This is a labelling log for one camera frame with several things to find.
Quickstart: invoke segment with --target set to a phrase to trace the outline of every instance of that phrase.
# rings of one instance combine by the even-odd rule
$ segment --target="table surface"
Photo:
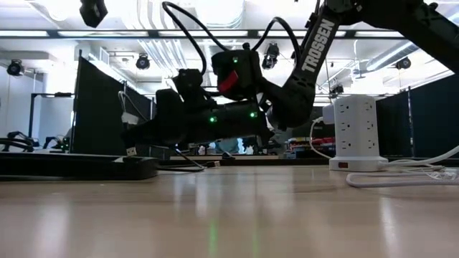
[[[1,183],[0,257],[456,257],[459,188],[356,189],[325,167]]]

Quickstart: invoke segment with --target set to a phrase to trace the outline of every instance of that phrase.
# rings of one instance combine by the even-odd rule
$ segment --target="robotic arm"
[[[422,0],[326,0],[309,19],[301,57],[283,87],[262,76],[256,51],[217,53],[212,57],[212,66],[219,93],[236,102],[217,105],[201,88],[199,70],[180,70],[173,79],[178,94],[173,90],[156,93],[156,117],[123,134],[126,148],[136,143],[206,143],[249,135],[260,136],[262,144],[266,144],[271,136],[266,117],[281,130],[306,123],[316,95],[318,73],[340,25],[366,22],[398,31],[458,73],[459,28],[436,12],[436,7]],[[263,93],[263,99],[269,100],[271,106],[258,102],[258,93]]]
[[[259,81],[261,91],[272,103],[267,111],[270,123],[285,130],[308,120],[318,73],[340,25],[366,22],[373,27],[396,30],[454,73],[459,73],[459,28],[436,12],[436,7],[437,4],[427,5],[422,0],[326,1],[318,15],[310,17],[310,29],[301,45],[301,59],[297,60],[283,87],[263,78],[252,78]],[[223,52],[212,58],[214,70],[218,70],[214,59],[228,58],[224,55],[228,56]]]

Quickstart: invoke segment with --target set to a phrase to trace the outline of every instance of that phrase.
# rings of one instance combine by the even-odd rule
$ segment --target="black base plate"
[[[158,175],[155,158],[0,153],[0,181],[137,181]]]

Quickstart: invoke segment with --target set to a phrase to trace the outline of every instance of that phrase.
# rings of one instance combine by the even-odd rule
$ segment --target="white power strip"
[[[376,100],[351,95],[337,99],[333,106],[336,156],[330,160],[330,170],[382,171],[381,163],[387,163],[387,159],[379,155]]]

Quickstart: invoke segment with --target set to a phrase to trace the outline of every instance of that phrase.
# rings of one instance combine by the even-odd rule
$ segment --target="black cubicle divider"
[[[408,92],[377,101],[379,152],[384,157],[412,157]]]
[[[125,156],[126,148],[120,138],[124,127],[123,109],[118,92],[124,84],[106,75],[84,58],[80,58],[75,86],[74,119],[71,153]],[[126,88],[137,108],[150,118],[150,100],[131,88]],[[128,112],[136,114],[128,101]],[[141,148],[140,156],[148,156]]]
[[[415,157],[435,157],[459,145],[458,96],[459,75],[411,91]]]

